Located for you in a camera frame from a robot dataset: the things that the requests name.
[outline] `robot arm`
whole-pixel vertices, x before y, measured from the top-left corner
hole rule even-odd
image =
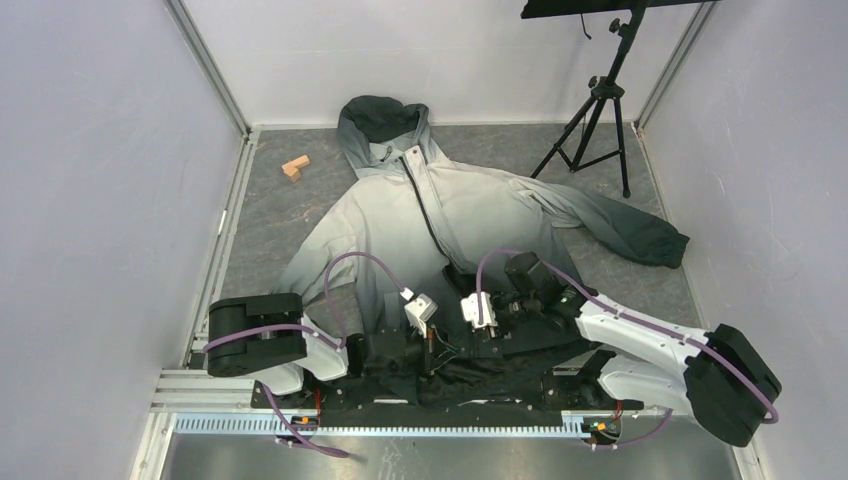
[[[716,354],[742,372],[768,402],[780,394],[780,382],[745,336],[732,327],[720,325],[708,332],[673,325],[628,310],[590,289],[563,286],[532,253],[513,257],[506,273],[515,290],[484,292],[482,315],[476,293],[462,300],[467,323],[457,321],[471,335],[467,343],[454,345],[455,356],[473,362],[571,342],[608,345],[638,359],[597,351],[589,362],[592,368],[581,371],[583,378],[613,399],[689,413],[704,429],[735,446],[748,444],[767,410],[748,386],[716,360]],[[309,320],[297,295],[216,302],[209,313],[208,372],[259,379],[275,394],[300,390],[303,369],[321,382],[381,370],[432,375],[444,365],[436,361],[444,347],[434,340],[441,338],[430,322],[436,305],[425,295],[408,300],[405,313],[413,327],[409,333],[393,329],[360,336],[347,349]],[[627,319],[634,315],[639,322]],[[663,331],[674,332],[680,339]],[[710,354],[689,340],[710,349]]]

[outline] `purple cable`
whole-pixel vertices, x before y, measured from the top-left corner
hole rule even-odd
[[[294,426],[289,423],[288,420],[286,420],[286,416],[283,415],[283,412],[280,411],[280,407],[277,406],[277,402],[274,401],[274,394],[271,393],[271,389],[268,388],[268,386],[264,383],[262,384],[262,389],[265,391],[265,396],[268,397],[268,403],[271,404],[271,408],[274,410],[274,413],[277,414],[277,417],[280,418],[280,421],[283,422],[283,425],[285,425],[286,429],[291,432],[292,436],[300,442],[300,444],[293,443],[292,446],[302,446],[304,448],[311,448],[316,452],[323,453],[324,455],[328,455],[330,457],[347,458],[350,456],[350,454],[348,454],[344,450],[339,450],[338,448],[333,447],[322,447],[320,445],[315,445],[314,443],[310,442],[308,438],[301,435],[300,432],[298,432],[297,429],[294,428]]]
[[[330,298],[330,273],[333,271],[333,267],[335,267],[337,263],[339,263],[340,261],[342,261],[342,260],[344,260],[345,258],[348,258],[348,257],[365,257],[369,260],[373,260],[373,261],[377,262],[377,265],[383,267],[383,270],[386,272],[386,274],[389,276],[389,278],[392,279],[392,282],[394,282],[394,284],[398,287],[398,290],[400,290],[401,292],[406,290],[406,287],[403,286],[403,284],[395,276],[394,272],[392,272],[392,270],[389,268],[389,266],[386,265],[385,263],[383,263],[383,261],[380,260],[379,258],[375,257],[374,255],[371,255],[370,253],[366,253],[366,252],[343,253],[343,254],[339,255],[338,257],[336,257],[332,262],[330,262],[330,264],[327,265],[327,271],[324,273],[324,298],[327,299],[327,305],[330,306],[330,311],[333,312],[333,316],[336,317],[336,321],[339,322],[339,328],[342,331],[342,343],[339,346],[339,348],[344,348],[345,345],[347,345],[347,327],[345,327],[345,325],[344,325],[344,319],[342,319],[342,314],[336,308],[336,304],[333,303],[333,299]]]
[[[266,325],[264,327],[250,328],[248,330],[242,330],[237,333],[224,335],[223,337],[216,338],[215,340],[212,340],[211,342],[207,343],[206,346],[203,347],[203,353],[209,353],[209,350],[212,350],[215,347],[232,342],[234,340],[240,340],[245,337],[252,337],[254,335],[259,335],[260,333],[279,332],[282,330],[300,330],[301,332],[304,332],[307,335],[313,335],[318,337],[319,340],[326,343],[333,350],[339,350],[340,348],[342,348],[341,346],[336,344],[336,342],[334,342],[333,339],[331,339],[330,337],[322,335],[320,332],[317,332],[309,327],[299,324],[295,325],[290,323],[283,323],[279,325]]]
[[[621,447],[632,447],[634,445],[638,445],[642,442],[648,441],[659,435],[659,433],[665,430],[665,428],[671,423],[671,412],[671,409],[666,410],[665,414],[663,414],[662,422],[657,425],[657,428],[651,430],[649,433],[646,433],[645,435],[642,435],[639,438],[628,440],[626,442],[616,442],[614,445],[595,445],[595,450],[618,450]]]
[[[524,252],[522,252],[520,250],[514,250],[514,249],[511,249],[511,248],[498,248],[498,249],[492,250],[491,252],[487,253],[480,260],[480,266],[477,267],[477,284],[476,284],[476,287],[477,287],[477,308],[478,308],[478,311],[480,312],[481,321],[483,319],[483,294],[482,294],[482,292],[483,292],[483,266],[486,264],[486,261],[488,261],[489,257],[491,257],[492,255],[495,255],[495,254],[500,254],[500,253],[517,255],[517,254],[524,253]],[[551,269],[552,272],[554,272],[557,275],[559,275],[560,277],[562,277],[563,280],[568,282],[572,287],[574,287],[578,292],[580,292],[581,295],[586,297],[587,300],[594,303],[595,305],[600,307],[605,312],[608,312],[608,313],[617,313],[618,312],[618,310],[613,308],[611,305],[607,305],[606,303],[604,303],[604,302],[598,300],[597,298],[595,298],[594,296],[592,296],[592,294],[590,294],[585,288],[583,288],[583,286],[580,285],[580,283],[577,280],[574,280],[573,278],[571,278],[571,276],[569,276],[567,273],[556,268],[555,266],[551,265],[548,262],[542,261],[542,263],[546,267]],[[777,413],[777,409],[774,408],[774,404],[772,404],[769,401],[769,399],[766,398],[766,396],[763,394],[763,392],[761,392],[757,388],[757,386],[754,385],[753,382],[748,380],[748,377],[746,377],[745,374],[743,374],[738,368],[736,368],[735,365],[730,363],[730,361],[727,360],[726,358],[719,355],[718,352],[716,352],[712,348],[706,346],[705,344],[703,344],[703,343],[701,343],[697,340],[693,340],[691,338],[688,338],[685,335],[683,335],[682,333],[675,332],[674,330],[671,330],[671,329],[668,329],[668,328],[665,328],[665,327],[661,327],[659,325],[654,325],[652,322],[650,322],[648,320],[644,320],[644,319],[639,318],[635,315],[631,315],[627,312],[621,312],[621,313],[618,314],[618,316],[620,318],[628,320],[632,323],[635,323],[635,324],[640,325],[642,327],[645,327],[647,329],[653,330],[655,332],[662,333],[664,335],[668,335],[669,337],[674,338],[675,340],[678,340],[678,341],[681,341],[681,342],[686,342],[689,345],[692,345],[693,347],[696,347],[698,350],[700,350],[700,351],[706,353],[707,355],[711,356],[715,361],[717,361],[719,364],[721,364],[721,366],[723,366],[731,374],[733,374],[733,376],[736,377],[737,380],[742,382],[742,385],[745,385],[745,387],[748,390],[751,391],[751,393],[757,398],[757,400],[760,403],[763,404],[763,407],[765,407],[765,409],[769,412],[769,415],[770,415],[769,418],[763,419],[763,423],[774,424],[774,423],[777,423],[777,421],[779,420],[780,416]]]

